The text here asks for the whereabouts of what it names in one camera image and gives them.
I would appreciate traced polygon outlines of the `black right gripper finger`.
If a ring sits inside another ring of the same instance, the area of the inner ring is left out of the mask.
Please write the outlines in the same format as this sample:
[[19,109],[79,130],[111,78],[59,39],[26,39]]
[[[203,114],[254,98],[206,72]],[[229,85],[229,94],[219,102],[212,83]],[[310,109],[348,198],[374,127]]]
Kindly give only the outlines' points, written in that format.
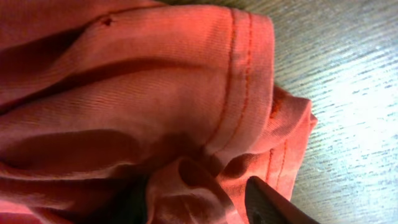
[[319,224],[257,176],[246,182],[244,204],[250,224]]

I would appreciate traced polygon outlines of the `orange red t-shirt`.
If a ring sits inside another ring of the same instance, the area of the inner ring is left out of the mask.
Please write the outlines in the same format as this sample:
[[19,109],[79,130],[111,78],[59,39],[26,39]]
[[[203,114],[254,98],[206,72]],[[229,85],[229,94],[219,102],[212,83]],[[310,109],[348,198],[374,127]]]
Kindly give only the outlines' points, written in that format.
[[1,2],[2,223],[249,223],[289,202],[317,120],[274,82],[267,16],[158,1]]

